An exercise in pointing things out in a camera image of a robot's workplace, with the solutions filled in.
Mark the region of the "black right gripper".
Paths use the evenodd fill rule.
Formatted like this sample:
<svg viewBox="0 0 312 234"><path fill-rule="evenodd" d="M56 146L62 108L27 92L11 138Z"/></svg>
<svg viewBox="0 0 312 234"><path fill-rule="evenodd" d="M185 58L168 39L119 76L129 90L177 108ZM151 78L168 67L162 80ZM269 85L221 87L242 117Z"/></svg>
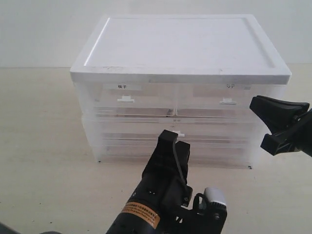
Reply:
<svg viewBox="0 0 312 234"><path fill-rule="evenodd" d="M271 134L265 134L260 147L275 156L304 152L312 156L312 110L307 102L289 102L257 95L250 109L265 123Z"/></svg>

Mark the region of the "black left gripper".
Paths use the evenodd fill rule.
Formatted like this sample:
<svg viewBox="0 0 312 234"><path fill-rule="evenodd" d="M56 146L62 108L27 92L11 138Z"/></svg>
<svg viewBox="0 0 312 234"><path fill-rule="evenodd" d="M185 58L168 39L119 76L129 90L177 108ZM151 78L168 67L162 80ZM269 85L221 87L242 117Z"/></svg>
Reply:
<svg viewBox="0 0 312 234"><path fill-rule="evenodd" d="M138 186L126 202L129 234L171 234L182 220L178 210L187 207L192 188L187 185L190 144L178 134L163 130Z"/></svg>

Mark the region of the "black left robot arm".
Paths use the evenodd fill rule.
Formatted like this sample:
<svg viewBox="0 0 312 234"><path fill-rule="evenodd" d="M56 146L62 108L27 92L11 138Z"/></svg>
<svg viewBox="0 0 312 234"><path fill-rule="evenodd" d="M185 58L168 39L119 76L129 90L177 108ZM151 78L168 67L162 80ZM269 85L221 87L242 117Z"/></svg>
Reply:
<svg viewBox="0 0 312 234"><path fill-rule="evenodd" d="M141 181L107 231L109 234L168 234L188 207L193 190L187 185L190 145L163 130Z"/></svg>

